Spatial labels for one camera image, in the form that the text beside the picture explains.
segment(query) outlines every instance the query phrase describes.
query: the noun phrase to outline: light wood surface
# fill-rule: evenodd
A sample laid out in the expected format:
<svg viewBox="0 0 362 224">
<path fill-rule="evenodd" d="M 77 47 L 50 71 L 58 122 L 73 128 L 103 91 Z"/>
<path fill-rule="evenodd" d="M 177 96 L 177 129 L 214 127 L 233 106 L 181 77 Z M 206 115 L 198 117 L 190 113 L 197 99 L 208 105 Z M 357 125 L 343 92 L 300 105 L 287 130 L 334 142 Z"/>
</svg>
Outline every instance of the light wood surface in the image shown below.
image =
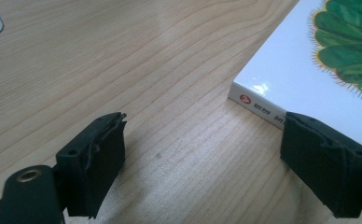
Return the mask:
<svg viewBox="0 0 362 224">
<path fill-rule="evenodd" d="M 227 98 L 296 2 L 0 0 L 0 197 L 121 111 L 125 167 L 97 219 L 67 223 L 362 223 L 334 218 L 279 159 L 282 131 Z"/>
</svg>

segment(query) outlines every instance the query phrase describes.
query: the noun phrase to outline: book cover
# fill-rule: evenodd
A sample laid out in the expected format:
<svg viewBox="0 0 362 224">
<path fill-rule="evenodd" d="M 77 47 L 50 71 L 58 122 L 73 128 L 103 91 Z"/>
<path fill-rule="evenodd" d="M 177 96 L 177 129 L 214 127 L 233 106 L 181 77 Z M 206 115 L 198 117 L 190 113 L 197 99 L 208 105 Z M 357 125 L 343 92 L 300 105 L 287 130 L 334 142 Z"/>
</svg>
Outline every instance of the book cover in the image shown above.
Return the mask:
<svg viewBox="0 0 362 224">
<path fill-rule="evenodd" d="M 291 111 L 362 145 L 362 0 L 300 0 L 234 79 L 229 98 L 281 129 Z"/>
</svg>

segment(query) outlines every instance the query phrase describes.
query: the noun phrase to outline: black plastic part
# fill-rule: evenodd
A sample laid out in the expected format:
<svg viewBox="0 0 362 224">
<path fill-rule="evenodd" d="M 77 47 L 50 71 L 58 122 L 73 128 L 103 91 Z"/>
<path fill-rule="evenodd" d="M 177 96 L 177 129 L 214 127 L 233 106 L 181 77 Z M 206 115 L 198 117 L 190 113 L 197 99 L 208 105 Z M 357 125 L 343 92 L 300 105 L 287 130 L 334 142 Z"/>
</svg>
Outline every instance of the black plastic part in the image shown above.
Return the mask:
<svg viewBox="0 0 362 224">
<path fill-rule="evenodd" d="M 3 223 L 64 223 L 50 167 L 28 167 L 7 179 L 0 202 Z"/>
<path fill-rule="evenodd" d="M 335 217 L 359 217 L 361 145 L 319 120 L 288 112 L 281 158 Z"/>
<path fill-rule="evenodd" d="M 97 216 L 125 161 L 125 116 L 114 113 L 96 119 L 57 153 L 69 216 Z"/>
</svg>

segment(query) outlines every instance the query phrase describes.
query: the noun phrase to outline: book spine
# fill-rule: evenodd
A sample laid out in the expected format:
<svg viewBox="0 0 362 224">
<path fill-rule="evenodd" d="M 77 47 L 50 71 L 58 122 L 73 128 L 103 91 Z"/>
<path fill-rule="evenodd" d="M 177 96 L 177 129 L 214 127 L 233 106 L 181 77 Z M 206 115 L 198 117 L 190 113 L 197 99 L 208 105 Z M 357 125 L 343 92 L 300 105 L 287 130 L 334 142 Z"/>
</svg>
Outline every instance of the book spine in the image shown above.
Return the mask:
<svg viewBox="0 0 362 224">
<path fill-rule="evenodd" d="M 284 129 L 286 111 L 237 82 L 230 87 L 229 98 L 256 113 L 280 129 Z"/>
</svg>

